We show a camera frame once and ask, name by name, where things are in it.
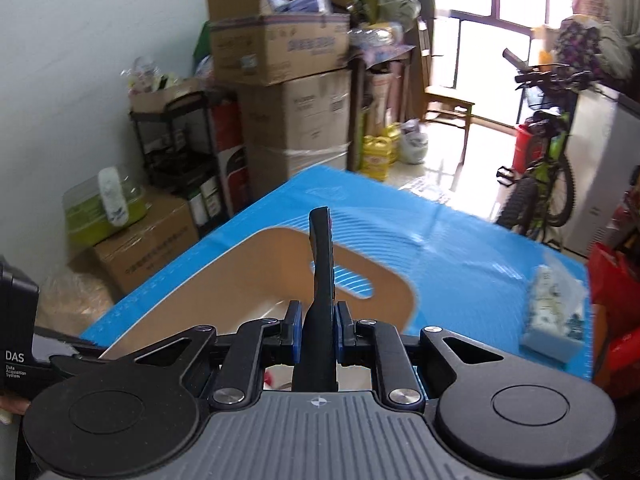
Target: gray ribbed panel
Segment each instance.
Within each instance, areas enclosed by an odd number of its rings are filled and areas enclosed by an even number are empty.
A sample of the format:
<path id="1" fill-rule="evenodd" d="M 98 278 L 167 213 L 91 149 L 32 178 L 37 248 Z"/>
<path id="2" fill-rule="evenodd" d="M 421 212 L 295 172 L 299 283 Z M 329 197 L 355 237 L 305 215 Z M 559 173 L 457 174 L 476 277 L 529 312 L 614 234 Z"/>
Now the gray ribbed panel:
<path id="1" fill-rule="evenodd" d="M 191 449 L 140 480 L 483 480 L 449 456 L 419 415 L 370 392 L 263 392 L 211 417 Z M 588 480 L 579 474 L 576 480 Z M 46 474 L 42 480 L 60 480 Z"/>

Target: white wall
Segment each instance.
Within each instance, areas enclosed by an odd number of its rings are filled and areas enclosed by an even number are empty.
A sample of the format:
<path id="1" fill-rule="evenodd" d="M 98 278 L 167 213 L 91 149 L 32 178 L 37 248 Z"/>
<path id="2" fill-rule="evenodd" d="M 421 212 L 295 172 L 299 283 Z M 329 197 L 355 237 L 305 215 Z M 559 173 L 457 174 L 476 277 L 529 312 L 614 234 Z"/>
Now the white wall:
<path id="1" fill-rule="evenodd" d="M 140 158 L 121 70 L 189 75 L 205 0 L 0 0 L 0 254 L 41 281 L 66 261 L 62 194 Z"/>

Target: bicycle pedal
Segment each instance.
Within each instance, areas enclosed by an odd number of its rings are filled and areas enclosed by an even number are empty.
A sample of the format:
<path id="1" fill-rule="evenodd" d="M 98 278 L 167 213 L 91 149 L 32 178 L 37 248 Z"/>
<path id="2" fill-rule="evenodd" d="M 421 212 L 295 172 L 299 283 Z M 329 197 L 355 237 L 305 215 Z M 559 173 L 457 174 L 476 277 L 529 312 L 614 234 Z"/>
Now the bicycle pedal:
<path id="1" fill-rule="evenodd" d="M 518 174 L 513 168 L 507 168 L 501 166 L 498 171 L 495 172 L 495 177 L 498 180 L 498 184 L 504 187 L 511 187 L 516 183 Z"/>

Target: chair leg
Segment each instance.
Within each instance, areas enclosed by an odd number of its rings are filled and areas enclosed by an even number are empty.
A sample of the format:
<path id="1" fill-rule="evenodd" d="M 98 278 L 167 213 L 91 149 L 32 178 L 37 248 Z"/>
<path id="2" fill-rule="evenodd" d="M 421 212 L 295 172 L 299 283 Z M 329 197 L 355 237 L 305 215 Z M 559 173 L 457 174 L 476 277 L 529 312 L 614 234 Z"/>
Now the chair leg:
<path id="1" fill-rule="evenodd" d="M 465 118 L 465 142 L 462 145 L 462 154 L 460 155 L 460 164 L 465 163 L 466 158 L 466 145 L 469 142 L 469 128 L 471 127 L 471 108 L 466 112 Z"/>

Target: window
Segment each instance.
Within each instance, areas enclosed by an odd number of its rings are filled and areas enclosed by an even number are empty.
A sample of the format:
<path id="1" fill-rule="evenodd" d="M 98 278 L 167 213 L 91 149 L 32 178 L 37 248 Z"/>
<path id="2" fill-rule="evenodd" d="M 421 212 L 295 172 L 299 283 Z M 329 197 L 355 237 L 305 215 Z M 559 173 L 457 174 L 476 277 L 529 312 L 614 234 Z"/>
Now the window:
<path id="1" fill-rule="evenodd" d="M 558 28 L 573 0 L 435 0 L 431 83 L 456 88 L 476 103 L 474 114 L 505 124 L 528 117 L 515 70 L 502 58 L 508 47 L 530 64 L 538 60 L 533 27 Z"/>

